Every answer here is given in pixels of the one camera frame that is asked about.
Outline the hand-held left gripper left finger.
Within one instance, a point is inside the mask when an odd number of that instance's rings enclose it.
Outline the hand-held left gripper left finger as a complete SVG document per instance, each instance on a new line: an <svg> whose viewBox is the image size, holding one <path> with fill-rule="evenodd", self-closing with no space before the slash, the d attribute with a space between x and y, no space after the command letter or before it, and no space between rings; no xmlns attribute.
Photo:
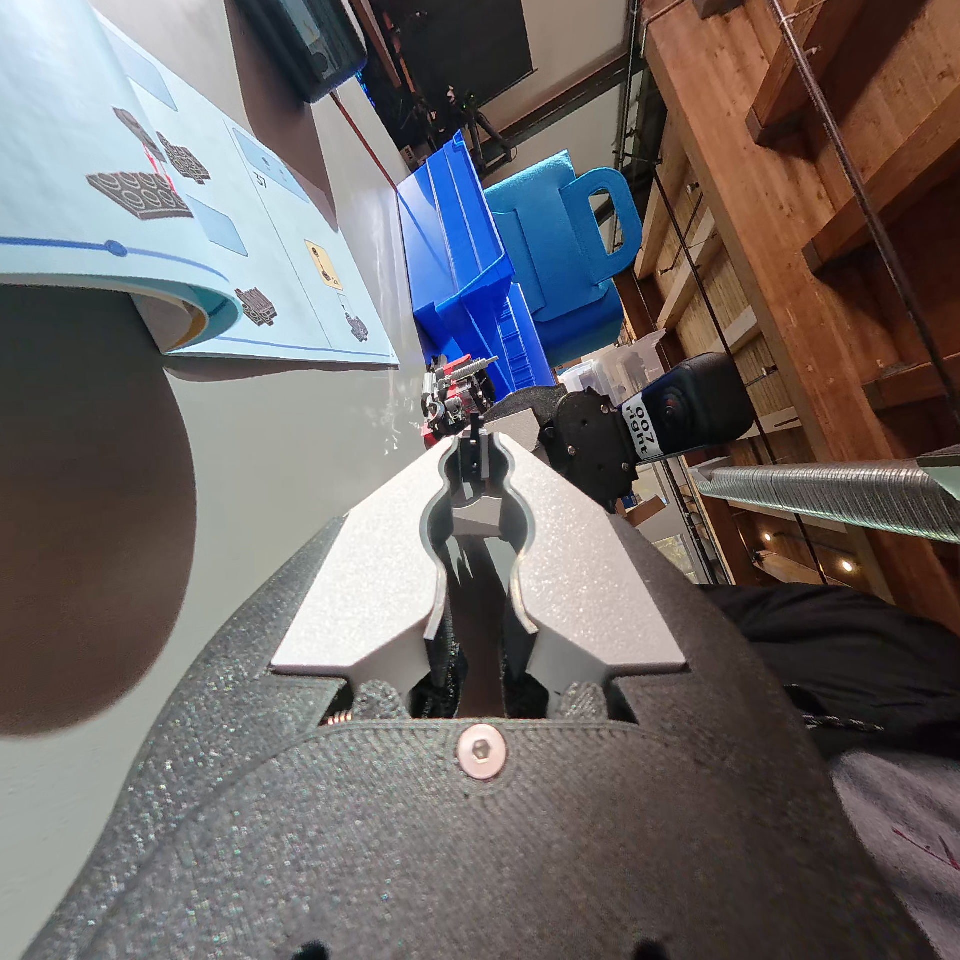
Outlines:
<svg viewBox="0 0 960 960"><path fill-rule="evenodd" d="M447 598L431 525L450 532L446 438L344 518L274 652L273 672L341 678L354 690L382 681L408 694L430 671Z"/></svg>

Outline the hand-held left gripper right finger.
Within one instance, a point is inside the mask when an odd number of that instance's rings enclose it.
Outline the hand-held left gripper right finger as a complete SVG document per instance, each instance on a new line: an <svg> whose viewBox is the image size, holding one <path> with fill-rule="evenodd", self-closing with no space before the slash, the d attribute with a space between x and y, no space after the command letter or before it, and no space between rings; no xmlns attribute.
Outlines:
<svg viewBox="0 0 960 960"><path fill-rule="evenodd" d="M503 525L514 544L510 601L532 645L520 672L551 694L572 684L672 674L687 659L614 526L576 486L505 435Z"/></svg>

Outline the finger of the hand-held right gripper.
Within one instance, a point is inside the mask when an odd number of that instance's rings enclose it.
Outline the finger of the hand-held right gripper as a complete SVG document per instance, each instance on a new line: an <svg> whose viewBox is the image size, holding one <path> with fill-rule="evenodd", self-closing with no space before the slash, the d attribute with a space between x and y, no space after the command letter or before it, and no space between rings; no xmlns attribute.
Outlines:
<svg viewBox="0 0 960 960"><path fill-rule="evenodd" d="M545 461L539 440L540 425L533 411L519 411L497 419L487 417L482 429L486 460L489 462Z"/></svg>

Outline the dark grey brick piece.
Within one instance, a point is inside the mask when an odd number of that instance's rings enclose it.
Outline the dark grey brick piece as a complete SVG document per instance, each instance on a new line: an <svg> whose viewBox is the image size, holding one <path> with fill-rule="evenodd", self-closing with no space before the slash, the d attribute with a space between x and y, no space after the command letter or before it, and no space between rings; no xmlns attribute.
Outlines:
<svg viewBox="0 0 960 960"><path fill-rule="evenodd" d="M527 407L517 410L533 411ZM501 537L503 483L508 473L507 462L490 462L485 452L483 426L462 434L458 467L460 486L452 493L453 533L456 537Z"/></svg>

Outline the blue plastic bin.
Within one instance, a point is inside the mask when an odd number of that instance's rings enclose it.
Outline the blue plastic bin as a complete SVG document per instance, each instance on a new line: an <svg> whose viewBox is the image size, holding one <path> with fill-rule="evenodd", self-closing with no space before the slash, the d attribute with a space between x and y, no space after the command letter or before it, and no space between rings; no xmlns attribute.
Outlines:
<svg viewBox="0 0 960 960"><path fill-rule="evenodd" d="M470 150L456 133L398 187L414 318L441 354L498 359L515 275Z"/></svg>
<svg viewBox="0 0 960 960"><path fill-rule="evenodd" d="M519 283L488 285L461 294L478 345L466 351L493 362L487 373L498 401L531 387L554 387L549 365Z"/></svg>

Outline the white desk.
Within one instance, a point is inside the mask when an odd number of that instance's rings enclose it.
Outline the white desk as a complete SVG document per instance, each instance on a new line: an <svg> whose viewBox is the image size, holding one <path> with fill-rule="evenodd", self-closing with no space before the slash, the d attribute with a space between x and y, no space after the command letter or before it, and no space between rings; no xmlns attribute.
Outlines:
<svg viewBox="0 0 960 960"><path fill-rule="evenodd" d="M2 287L2 958L21 958L109 821L165 701L334 516L423 452L421 356L358 82L295 103L233 2L107 19L286 160L345 229L399 369L165 367L125 293Z"/></svg>

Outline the clear plastic container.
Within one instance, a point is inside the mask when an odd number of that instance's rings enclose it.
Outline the clear plastic container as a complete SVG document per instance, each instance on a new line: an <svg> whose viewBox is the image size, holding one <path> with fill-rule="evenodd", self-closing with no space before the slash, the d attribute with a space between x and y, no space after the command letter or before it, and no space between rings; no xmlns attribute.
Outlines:
<svg viewBox="0 0 960 960"><path fill-rule="evenodd" d="M660 352L666 331L659 330L627 345L610 345L588 354L558 373L570 392L593 389L620 405L668 372Z"/></svg>

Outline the red black toy brick vehicle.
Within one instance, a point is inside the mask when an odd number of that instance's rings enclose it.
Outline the red black toy brick vehicle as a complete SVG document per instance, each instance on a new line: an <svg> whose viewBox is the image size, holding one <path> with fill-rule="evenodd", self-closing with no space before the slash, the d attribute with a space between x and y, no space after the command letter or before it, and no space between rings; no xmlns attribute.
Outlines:
<svg viewBox="0 0 960 960"><path fill-rule="evenodd" d="M485 416L494 407L497 390L488 367L498 361L497 355L473 359L466 354L454 361L445 355L432 357L421 393L421 438L426 450L462 433L474 415Z"/></svg>

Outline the person's black jacket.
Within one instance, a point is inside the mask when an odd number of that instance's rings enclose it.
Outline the person's black jacket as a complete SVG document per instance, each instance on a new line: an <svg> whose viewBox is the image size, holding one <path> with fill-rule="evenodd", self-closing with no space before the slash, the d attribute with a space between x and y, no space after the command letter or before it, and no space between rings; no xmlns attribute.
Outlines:
<svg viewBox="0 0 960 960"><path fill-rule="evenodd" d="M843 586L703 585L800 713L827 761L904 751L958 761L959 640Z"/></svg>

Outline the light blue instruction booklet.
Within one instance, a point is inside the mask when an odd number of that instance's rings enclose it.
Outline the light blue instruction booklet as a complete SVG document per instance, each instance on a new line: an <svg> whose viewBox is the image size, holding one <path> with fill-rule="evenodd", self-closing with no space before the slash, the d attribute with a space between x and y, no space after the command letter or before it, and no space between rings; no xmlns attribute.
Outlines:
<svg viewBox="0 0 960 960"><path fill-rule="evenodd" d="M166 355L399 364L294 171L87 2L2 2L3 284L131 296Z"/></svg>

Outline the silver air duct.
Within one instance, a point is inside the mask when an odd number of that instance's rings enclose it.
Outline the silver air duct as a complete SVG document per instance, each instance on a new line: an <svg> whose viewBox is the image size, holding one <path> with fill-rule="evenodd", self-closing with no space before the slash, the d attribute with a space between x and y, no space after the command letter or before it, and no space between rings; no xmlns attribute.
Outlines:
<svg viewBox="0 0 960 960"><path fill-rule="evenodd" d="M733 465L691 469L699 494L880 532L958 545L958 455L916 460Z"/></svg>

